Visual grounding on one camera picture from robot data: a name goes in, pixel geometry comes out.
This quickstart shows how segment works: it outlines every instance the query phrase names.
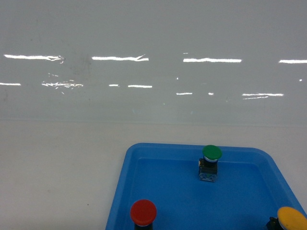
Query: green button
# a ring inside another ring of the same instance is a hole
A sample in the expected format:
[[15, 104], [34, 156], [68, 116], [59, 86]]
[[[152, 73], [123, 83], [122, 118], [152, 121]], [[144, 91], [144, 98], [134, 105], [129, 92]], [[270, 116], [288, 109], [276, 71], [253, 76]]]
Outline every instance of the green button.
[[220, 159], [222, 156], [222, 151], [219, 147], [215, 145], [207, 145], [202, 149], [203, 155], [210, 160]]

